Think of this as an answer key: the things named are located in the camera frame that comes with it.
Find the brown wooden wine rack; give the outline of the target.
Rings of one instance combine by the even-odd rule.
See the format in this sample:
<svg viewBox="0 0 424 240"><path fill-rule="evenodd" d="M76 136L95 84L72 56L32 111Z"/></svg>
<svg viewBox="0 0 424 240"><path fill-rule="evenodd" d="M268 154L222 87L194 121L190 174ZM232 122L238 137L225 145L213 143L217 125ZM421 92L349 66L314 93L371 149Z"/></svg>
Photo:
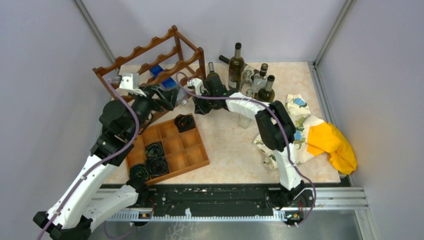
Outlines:
<svg viewBox="0 0 424 240"><path fill-rule="evenodd" d="M184 86L187 82L193 78L199 78L204 80L206 78L206 65L205 65L205 56L204 50L201 47L195 46L190 40L188 40L182 33L179 32L176 25L173 25L168 29L167 33L163 37L153 37L150 43L147 46L136 46L132 53L128 56L118 56L114 59L114 62L108 67L98 67L93 68L93 72L96 74L97 78L104 85L104 87L109 92L110 96L116 100L117 97L113 94L112 90L108 87L104 76L113 70L117 70L122 67L124 64L136 59L137 57L145 54L146 52L152 50L153 48L161 45L168 39L174 39L174 47L169 53L160 54L156 59L151 63L144 63L141 65L138 74L143 74L153 67L158 66L160 63L168 60L169 58L177 55L178 61L175 63L174 67L165 69L160 72L157 77L151 77L147 80L146 83L143 83L142 86L153 85L156 83L161 83L164 80L170 78L177 72L180 72L184 69L188 70L192 75L190 77L184 77L180 80L180 83ZM184 59L183 48L181 42L184 42L190 49L193 50L193 55L190 59Z"/></svg>

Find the dark wine bottle beige label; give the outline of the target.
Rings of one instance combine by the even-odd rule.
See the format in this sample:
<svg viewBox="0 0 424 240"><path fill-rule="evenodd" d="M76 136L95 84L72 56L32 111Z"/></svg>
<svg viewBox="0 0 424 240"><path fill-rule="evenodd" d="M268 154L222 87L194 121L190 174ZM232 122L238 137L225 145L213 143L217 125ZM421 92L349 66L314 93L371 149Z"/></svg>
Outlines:
<svg viewBox="0 0 424 240"><path fill-rule="evenodd" d="M213 62L208 63L208 69L209 69L209 72L206 76L206 79L205 79L206 81L215 81L215 80L220 81L221 80L219 74L215 71L215 67L214 67Z"/></svg>

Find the wooden compartment tray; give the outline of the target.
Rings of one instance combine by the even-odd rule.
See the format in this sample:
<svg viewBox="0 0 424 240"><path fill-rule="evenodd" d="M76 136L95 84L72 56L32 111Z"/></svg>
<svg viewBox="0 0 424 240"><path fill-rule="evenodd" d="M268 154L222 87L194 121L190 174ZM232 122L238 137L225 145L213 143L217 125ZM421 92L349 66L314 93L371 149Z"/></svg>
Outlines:
<svg viewBox="0 0 424 240"><path fill-rule="evenodd" d="M143 181L147 185L153 185L191 172L210 163L196 122L195 128L179 133L174 124L174 119L171 119L147 127L137 137L132 150L126 157L128 171L130 167L136 164L146 166L145 148L155 142L162 143L164 157L168 161L169 173L156 178L150 177L150 180Z"/></svg>

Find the dark wine bottle grey label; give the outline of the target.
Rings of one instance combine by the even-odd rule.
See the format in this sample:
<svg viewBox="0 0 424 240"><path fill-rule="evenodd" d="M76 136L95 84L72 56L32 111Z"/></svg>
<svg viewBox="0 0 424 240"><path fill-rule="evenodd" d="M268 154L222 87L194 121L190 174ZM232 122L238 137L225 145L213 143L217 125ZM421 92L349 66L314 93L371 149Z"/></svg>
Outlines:
<svg viewBox="0 0 424 240"><path fill-rule="evenodd" d="M237 42L234 47L234 56L230 59L228 67L228 87L239 92L245 61L241 56L242 44Z"/></svg>

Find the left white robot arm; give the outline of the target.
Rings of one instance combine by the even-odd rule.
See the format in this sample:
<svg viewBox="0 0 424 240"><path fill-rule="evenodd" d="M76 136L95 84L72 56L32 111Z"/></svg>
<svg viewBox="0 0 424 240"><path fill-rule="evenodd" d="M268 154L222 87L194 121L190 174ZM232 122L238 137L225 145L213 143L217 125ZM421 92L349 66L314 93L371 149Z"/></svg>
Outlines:
<svg viewBox="0 0 424 240"><path fill-rule="evenodd" d="M122 96L108 102L99 118L103 130L90 150L81 171L63 196L47 211L39 211L33 221L53 240L86 240L108 218L128 207L150 203L144 180L130 179L104 199L93 198L104 181L134 148L140 128L152 112L172 111L179 91L158 85L132 89L134 103Z"/></svg>

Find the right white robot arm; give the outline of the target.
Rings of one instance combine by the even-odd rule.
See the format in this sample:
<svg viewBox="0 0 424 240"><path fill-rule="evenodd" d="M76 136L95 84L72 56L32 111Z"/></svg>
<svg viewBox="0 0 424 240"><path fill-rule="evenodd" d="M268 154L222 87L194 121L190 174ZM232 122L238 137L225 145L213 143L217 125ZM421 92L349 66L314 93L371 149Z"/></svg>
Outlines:
<svg viewBox="0 0 424 240"><path fill-rule="evenodd" d="M199 78L189 80L187 85L195 91L192 96L196 114L205 115L217 106L256 122L263 144L273 152L277 163L281 199L287 206L295 206L301 200L305 183L294 155L296 128L283 104L277 100L261 102L240 92L227 90L223 84L216 82L209 90Z"/></svg>

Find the clear glass bottle front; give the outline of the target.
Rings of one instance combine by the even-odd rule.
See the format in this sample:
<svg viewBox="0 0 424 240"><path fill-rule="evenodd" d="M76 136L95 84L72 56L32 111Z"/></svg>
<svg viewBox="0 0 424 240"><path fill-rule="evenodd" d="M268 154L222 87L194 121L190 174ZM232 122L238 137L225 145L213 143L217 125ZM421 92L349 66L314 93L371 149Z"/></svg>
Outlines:
<svg viewBox="0 0 424 240"><path fill-rule="evenodd" d="M251 88L246 90L246 92L245 92L246 97L252 98L253 95L254 95L254 92ZM249 117L246 117L242 114L239 114L238 123L237 123L239 127L243 128L243 129L247 129L250 126L251 122L252 122L252 120Z"/></svg>

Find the clear glass bottle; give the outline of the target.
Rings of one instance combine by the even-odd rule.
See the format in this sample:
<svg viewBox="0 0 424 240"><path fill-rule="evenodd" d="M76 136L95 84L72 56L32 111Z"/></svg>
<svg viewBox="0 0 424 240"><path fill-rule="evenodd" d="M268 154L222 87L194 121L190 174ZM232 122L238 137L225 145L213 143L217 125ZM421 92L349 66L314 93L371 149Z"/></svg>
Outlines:
<svg viewBox="0 0 424 240"><path fill-rule="evenodd" d="M246 90L246 92L245 92L246 97L252 98L253 95L254 95L254 92L251 88ZM247 129L250 126L251 122L252 122L252 120L249 117L246 117L242 114L239 114L238 123L237 123L239 127L243 128L243 129Z"/></svg>
<svg viewBox="0 0 424 240"><path fill-rule="evenodd" d="M247 90L252 89L252 76L254 75L254 72L252 70L244 70L242 73L242 78L240 81L240 92L244 95L246 95Z"/></svg>

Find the clear glass bottle back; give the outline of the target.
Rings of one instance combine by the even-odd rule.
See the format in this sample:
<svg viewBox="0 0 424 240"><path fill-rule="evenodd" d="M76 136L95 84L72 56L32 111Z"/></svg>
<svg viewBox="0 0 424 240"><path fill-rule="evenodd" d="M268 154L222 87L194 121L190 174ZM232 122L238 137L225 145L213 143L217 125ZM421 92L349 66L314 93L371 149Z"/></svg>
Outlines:
<svg viewBox="0 0 424 240"><path fill-rule="evenodd" d="M240 92L244 95L246 95L247 90L252 89L252 76L254 75L254 72L252 70L244 70L242 73L242 78L240 81Z"/></svg>

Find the dark green wine bottle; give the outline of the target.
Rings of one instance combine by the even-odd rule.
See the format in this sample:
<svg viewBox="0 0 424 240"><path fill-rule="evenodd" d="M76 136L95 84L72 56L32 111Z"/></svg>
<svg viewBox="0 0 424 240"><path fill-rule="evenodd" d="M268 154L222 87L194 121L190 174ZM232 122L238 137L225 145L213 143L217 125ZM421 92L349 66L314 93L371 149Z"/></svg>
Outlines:
<svg viewBox="0 0 424 240"><path fill-rule="evenodd" d="M272 103L275 99L275 91L273 89L273 84L275 81L274 75L269 75L265 87L261 88L257 93L257 100L261 102Z"/></svg>

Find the rolled tie orange pattern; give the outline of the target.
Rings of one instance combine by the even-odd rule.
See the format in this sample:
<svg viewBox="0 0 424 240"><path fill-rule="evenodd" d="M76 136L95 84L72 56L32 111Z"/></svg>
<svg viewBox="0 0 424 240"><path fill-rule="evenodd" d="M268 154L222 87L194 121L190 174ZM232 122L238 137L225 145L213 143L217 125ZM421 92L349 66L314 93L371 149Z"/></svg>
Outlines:
<svg viewBox="0 0 424 240"><path fill-rule="evenodd" d="M191 114L179 114L174 119L174 124L179 133L186 132L195 128L195 120Z"/></svg>

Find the rolled dark blue tie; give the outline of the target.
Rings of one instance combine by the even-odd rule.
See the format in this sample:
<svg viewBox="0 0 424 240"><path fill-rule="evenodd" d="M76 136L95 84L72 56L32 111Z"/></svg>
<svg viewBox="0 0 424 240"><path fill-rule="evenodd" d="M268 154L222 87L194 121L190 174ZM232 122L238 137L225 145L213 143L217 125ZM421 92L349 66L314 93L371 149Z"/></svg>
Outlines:
<svg viewBox="0 0 424 240"><path fill-rule="evenodd" d="M157 178L170 173L168 160L164 157L148 158L145 167L151 178Z"/></svg>

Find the rolled dark green tie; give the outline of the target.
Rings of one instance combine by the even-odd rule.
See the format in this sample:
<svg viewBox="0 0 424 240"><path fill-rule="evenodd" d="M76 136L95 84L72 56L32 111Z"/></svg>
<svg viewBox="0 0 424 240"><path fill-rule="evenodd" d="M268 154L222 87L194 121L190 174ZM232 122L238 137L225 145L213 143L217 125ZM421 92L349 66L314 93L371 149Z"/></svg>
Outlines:
<svg viewBox="0 0 424 240"><path fill-rule="evenodd" d="M150 180L150 175L143 163L131 166L128 173L130 179L138 179L143 182Z"/></svg>

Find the dinosaur print white cloth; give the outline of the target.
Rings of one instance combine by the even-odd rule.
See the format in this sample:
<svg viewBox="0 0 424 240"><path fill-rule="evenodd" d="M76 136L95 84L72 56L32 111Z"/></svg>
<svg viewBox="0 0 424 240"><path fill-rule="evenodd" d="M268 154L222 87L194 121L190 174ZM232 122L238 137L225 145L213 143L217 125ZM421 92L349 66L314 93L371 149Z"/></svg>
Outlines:
<svg viewBox="0 0 424 240"><path fill-rule="evenodd" d="M309 145L307 141L309 130L311 127L324 123L324 121L311 113L308 103L300 94L288 94L285 101L285 109L296 129L293 150L290 152L294 154L294 162L296 164L306 163L315 157L312 153L308 152ZM274 152L265 146L260 135L257 135L253 144L264 154L262 164L271 170L277 169L278 164Z"/></svg>

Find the yellow cloth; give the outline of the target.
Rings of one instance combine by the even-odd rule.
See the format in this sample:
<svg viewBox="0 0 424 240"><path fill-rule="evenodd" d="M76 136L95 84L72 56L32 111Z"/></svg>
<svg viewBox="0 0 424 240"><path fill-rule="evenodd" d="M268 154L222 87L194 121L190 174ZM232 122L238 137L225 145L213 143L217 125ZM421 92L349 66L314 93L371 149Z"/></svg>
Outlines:
<svg viewBox="0 0 424 240"><path fill-rule="evenodd" d="M307 152L313 156L328 154L329 163L340 173L349 175L358 162L348 140L332 123L311 126L307 135Z"/></svg>

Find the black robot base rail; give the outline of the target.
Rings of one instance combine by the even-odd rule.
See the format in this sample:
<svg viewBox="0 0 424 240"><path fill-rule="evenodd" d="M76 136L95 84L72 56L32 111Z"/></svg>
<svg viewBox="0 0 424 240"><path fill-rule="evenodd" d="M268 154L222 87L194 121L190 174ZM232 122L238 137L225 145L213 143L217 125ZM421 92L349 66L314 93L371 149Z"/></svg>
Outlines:
<svg viewBox="0 0 424 240"><path fill-rule="evenodd" d="M155 184L147 203L109 217L113 222L279 222L297 227L316 211L368 209L360 187L307 185L295 200L278 184Z"/></svg>

